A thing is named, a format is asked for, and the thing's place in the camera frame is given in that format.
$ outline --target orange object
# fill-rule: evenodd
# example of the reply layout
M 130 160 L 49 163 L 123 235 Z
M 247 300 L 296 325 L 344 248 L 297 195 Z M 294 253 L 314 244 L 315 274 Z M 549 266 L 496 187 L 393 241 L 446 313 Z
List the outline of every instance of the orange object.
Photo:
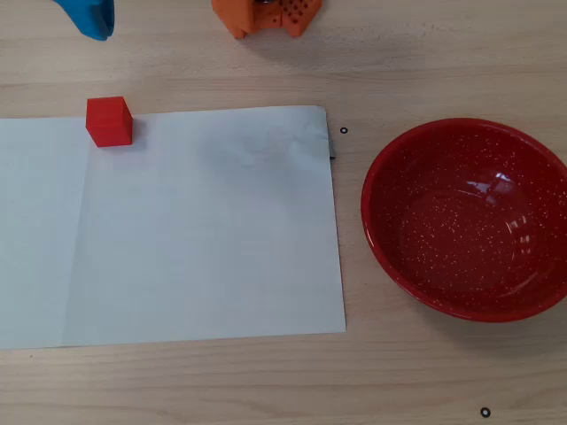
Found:
M 299 37 L 322 6 L 322 0 L 212 0 L 213 9 L 235 36 L 284 27 Z

